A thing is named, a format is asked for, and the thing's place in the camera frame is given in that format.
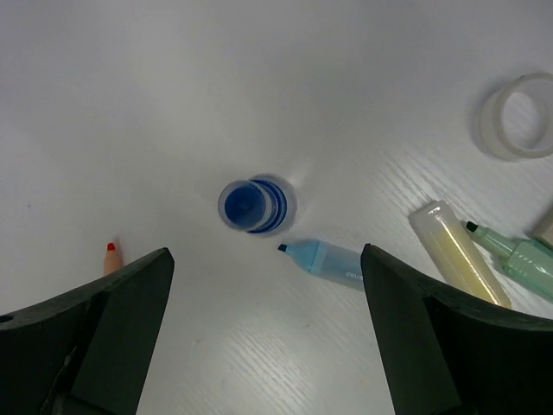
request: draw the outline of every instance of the clear tape roll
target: clear tape roll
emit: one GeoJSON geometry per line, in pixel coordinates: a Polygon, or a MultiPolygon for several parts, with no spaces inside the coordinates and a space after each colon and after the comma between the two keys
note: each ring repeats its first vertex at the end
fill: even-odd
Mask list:
{"type": "Polygon", "coordinates": [[[553,154],[553,75],[521,76],[488,98],[480,112],[484,145],[507,161],[553,154]]]}

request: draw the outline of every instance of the white table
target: white table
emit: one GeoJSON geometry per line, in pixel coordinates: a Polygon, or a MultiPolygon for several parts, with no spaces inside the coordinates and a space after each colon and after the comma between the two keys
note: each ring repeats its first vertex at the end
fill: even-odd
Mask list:
{"type": "Polygon", "coordinates": [[[129,261],[168,246],[139,414],[392,414],[364,295],[225,228],[218,193],[281,174],[290,237],[439,278],[409,212],[444,198],[515,236],[553,203],[553,159],[474,139],[487,94],[553,71],[552,22],[549,0],[1,2],[0,313],[97,278],[113,237],[129,261]]]}

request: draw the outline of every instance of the yellow highlighter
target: yellow highlighter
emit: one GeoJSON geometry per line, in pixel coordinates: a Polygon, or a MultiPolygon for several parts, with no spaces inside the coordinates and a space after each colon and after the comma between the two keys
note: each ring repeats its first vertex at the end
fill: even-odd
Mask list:
{"type": "Polygon", "coordinates": [[[448,284],[489,303],[511,308],[511,300],[445,201],[434,201],[409,219],[448,284]]]}

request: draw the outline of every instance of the highlighter cap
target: highlighter cap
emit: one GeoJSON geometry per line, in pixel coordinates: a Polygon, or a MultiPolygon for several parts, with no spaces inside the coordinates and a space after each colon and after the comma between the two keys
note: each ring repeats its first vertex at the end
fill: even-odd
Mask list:
{"type": "Polygon", "coordinates": [[[503,288],[445,201],[434,201],[413,213],[410,223],[448,284],[511,308],[503,288]]]}
{"type": "Polygon", "coordinates": [[[226,186],[219,195],[217,208],[230,228],[269,236],[292,226],[297,199],[292,185],[282,177],[257,175],[226,186]]]}

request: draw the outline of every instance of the pencil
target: pencil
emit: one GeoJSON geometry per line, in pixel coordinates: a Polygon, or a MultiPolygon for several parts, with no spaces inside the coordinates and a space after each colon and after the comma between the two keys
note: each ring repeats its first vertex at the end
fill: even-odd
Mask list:
{"type": "Polygon", "coordinates": [[[104,275],[111,274],[122,267],[123,259],[121,258],[121,253],[119,253],[119,250],[115,247],[115,244],[110,242],[107,244],[107,251],[105,252],[104,275]]]}

